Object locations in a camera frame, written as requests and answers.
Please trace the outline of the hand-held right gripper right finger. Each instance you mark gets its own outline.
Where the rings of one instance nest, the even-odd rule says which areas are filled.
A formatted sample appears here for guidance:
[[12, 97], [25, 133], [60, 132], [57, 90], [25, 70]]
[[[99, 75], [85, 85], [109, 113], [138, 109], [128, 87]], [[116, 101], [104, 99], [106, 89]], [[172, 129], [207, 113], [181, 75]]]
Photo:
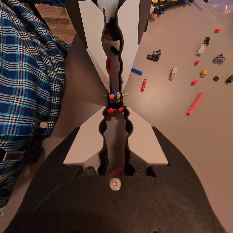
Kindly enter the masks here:
[[130, 107], [124, 106], [125, 162], [131, 166], [166, 166], [168, 160], [152, 126]]

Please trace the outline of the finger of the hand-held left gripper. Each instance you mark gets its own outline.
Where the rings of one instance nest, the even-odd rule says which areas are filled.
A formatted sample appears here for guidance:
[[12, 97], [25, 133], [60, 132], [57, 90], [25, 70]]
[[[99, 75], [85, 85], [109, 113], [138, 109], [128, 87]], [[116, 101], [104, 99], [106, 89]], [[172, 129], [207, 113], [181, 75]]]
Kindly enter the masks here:
[[97, 0], [98, 7], [105, 9], [106, 21], [113, 16], [116, 10], [116, 27], [120, 33], [120, 62], [119, 90], [123, 91], [130, 76], [130, 72], [138, 51], [138, 26], [139, 26], [139, 0], [126, 0], [117, 9], [119, 0]]
[[93, 1], [79, 1], [87, 52], [98, 75], [110, 93], [110, 77], [106, 68], [107, 56], [103, 49], [103, 37], [106, 29], [105, 8], [100, 9]]

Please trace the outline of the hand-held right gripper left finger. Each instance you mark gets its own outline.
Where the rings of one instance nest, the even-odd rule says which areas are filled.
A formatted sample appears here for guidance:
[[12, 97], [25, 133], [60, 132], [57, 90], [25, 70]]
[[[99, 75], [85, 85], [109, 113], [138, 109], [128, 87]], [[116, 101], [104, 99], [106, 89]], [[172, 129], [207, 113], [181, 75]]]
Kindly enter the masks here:
[[79, 128], [63, 162], [64, 165], [100, 166], [107, 161], [106, 106], [103, 106]]

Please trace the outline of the small black lego assembly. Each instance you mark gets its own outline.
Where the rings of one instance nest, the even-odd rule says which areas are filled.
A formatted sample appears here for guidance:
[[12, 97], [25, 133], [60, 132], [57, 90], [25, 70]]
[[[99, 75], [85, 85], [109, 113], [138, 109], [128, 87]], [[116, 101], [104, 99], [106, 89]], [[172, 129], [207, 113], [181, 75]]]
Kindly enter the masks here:
[[115, 111], [118, 111], [119, 113], [124, 112], [124, 97], [127, 97], [128, 93], [122, 93], [117, 90], [117, 99], [110, 100], [109, 95], [114, 94], [114, 89], [112, 89], [113, 92], [109, 94], [102, 94], [107, 99], [107, 113], [109, 115], [114, 114]]

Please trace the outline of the large black lego chassis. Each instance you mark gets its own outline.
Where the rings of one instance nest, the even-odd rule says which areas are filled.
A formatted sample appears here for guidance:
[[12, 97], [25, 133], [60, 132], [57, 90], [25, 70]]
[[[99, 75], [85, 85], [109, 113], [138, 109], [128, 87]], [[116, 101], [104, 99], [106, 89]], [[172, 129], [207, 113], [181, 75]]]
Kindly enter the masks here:
[[157, 15], [161, 15], [168, 8], [176, 5], [187, 5], [193, 3], [194, 0], [152, 0], [149, 19], [155, 19]]

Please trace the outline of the black grey lego connector block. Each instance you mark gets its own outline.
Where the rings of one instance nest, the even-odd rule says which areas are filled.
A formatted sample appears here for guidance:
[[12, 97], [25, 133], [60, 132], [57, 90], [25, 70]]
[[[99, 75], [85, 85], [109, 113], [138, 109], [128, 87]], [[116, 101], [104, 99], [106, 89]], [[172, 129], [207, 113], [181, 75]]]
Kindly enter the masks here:
[[147, 55], [148, 60], [152, 60], [154, 62], [158, 62], [161, 57], [161, 50], [153, 51], [152, 54]]

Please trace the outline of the light grey lego beam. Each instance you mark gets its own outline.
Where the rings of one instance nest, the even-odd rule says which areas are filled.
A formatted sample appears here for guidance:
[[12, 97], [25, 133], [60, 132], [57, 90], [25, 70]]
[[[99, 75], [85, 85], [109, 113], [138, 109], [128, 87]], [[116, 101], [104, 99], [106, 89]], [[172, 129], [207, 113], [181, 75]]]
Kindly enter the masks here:
[[201, 47], [199, 48], [199, 50], [197, 51], [196, 55], [200, 56], [204, 52], [206, 46], [207, 45], [205, 43], [202, 44]]
[[172, 70], [171, 70], [171, 72], [170, 72], [170, 77], [169, 77], [169, 79], [170, 80], [173, 80], [173, 78], [176, 76], [176, 74], [177, 74], [177, 71], [178, 71], [178, 68], [177, 67], [173, 67], [172, 68]]

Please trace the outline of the long red lego axle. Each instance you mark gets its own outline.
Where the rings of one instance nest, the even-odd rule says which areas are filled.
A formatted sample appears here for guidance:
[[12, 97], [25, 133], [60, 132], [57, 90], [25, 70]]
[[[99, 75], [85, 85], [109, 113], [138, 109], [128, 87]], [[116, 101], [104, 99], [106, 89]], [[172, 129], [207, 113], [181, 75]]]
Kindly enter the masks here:
[[193, 112], [193, 110], [196, 108], [196, 106], [198, 105], [199, 101], [201, 100], [201, 98], [203, 97], [204, 93], [200, 93], [197, 98], [195, 99], [194, 103], [192, 104], [192, 106], [190, 107], [190, 109], [188, 110], [188, 112], [186, 113], [187, 115], [191, 115], [191, 113]]

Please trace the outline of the dark grey lego connector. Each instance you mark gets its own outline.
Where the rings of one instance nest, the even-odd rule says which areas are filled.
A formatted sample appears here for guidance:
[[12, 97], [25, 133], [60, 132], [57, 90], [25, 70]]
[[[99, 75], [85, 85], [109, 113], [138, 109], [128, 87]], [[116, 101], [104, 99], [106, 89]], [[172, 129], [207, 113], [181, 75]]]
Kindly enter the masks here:
[[212, 61], [215, 64], [222, 64], [225, 60], [226, 60], [226, 57], [222, 53], [220, 53]]

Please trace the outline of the person's left hand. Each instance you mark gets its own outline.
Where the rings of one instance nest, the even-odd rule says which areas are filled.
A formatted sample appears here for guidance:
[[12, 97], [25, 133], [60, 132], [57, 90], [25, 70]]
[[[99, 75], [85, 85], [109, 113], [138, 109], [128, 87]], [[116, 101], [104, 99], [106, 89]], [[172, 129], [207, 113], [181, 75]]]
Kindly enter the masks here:
[[114, 34], [114, 30], [112, 28], [106, 27], [103, 38], [107, 41], [113, 41], [113, 38], [112, 38], [113, 34]]

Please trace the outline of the person in plaid shirt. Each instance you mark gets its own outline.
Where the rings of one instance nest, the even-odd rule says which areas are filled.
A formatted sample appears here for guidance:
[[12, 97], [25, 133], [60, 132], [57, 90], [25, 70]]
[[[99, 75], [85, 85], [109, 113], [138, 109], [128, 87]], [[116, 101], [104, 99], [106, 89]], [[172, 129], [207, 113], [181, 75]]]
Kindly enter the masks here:
[[70, 44], [24, 3], [66, 7], [64, 0], [0, 1], [0, 208], [24, 165], [36, 163], [51, 136], [65, 88]]

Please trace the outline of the clear plastic bag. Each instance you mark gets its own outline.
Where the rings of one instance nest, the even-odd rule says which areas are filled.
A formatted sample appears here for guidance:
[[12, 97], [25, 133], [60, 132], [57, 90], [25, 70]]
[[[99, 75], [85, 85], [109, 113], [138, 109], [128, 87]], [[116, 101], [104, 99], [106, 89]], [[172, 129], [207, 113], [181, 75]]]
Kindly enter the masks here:
[[233, 13], [233, 0], [208, 0], [206, 5], [216, 17]]

